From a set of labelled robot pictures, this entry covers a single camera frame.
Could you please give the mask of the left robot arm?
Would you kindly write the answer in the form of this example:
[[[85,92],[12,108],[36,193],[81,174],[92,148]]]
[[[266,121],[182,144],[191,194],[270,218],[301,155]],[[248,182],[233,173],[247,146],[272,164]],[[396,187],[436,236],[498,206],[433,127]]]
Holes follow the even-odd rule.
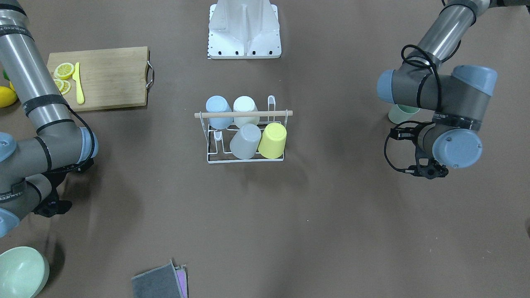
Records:
[[[418,45],[401,51],[402,65],[377,81],[377,96],[391,104],[432,110],[431,121],[403,120],[388,138],[409,140],[415,164],[395,171],[427,179],[447,176],[449,168],[467,168],[482,155],[477,132],[482,126],[498,74],[489,67],[459,65],[450,75],[439,68],[460,47],[466,31],[489,8],[529,6],[528,0],[448,0]]]

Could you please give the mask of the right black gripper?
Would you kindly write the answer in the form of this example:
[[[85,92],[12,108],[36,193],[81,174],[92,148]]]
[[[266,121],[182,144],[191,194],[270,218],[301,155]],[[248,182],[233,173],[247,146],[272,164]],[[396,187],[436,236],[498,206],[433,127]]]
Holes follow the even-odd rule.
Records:
[[[60,200],[57,187],[65,180],[68,173],[84,173],[91,166],[93,166],[94,160],[86,160],[80,164],[71,164],[55,170],[44,172],[43,175],[51,183],[50,194],[43,198],[41,202],[32,210],[32,213],[43,217],[53,217],[54,215],[62,215],[70,210],[72,202],[68,200]]]

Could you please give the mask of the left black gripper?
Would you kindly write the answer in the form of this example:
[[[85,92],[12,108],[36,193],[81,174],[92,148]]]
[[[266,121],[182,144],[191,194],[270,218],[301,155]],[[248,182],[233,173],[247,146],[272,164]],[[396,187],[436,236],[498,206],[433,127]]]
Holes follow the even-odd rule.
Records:
[[[390,163],[390,167],[397,172],[411,174],[415,177],[424,177],[430,180],[447,176],[449,173],[448,168],[440,164],[420,147],[422,133],[428,132],[433,127],[433,124],[416,124],[414,127],[405,127],[403,124],[397,124],[391,128],[390,138],[396,141],[412,141],[415,146],[414,157],[416,163],[408,168],[396,168]]]

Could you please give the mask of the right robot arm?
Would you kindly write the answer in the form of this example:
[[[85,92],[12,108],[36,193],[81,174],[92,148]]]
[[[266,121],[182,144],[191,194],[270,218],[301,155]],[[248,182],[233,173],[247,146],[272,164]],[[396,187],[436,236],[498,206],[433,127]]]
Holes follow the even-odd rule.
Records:
[[[61,200],[57,187],[70,172],[94,164],[98,139],[69,106],[45,65],[28,29],[29,19],[16,0],[1,4],[1,64],[5,68],[36,136],[16,141],[1,134],[1,236],[19,226],[30,213],[62,215],[72,202]]]

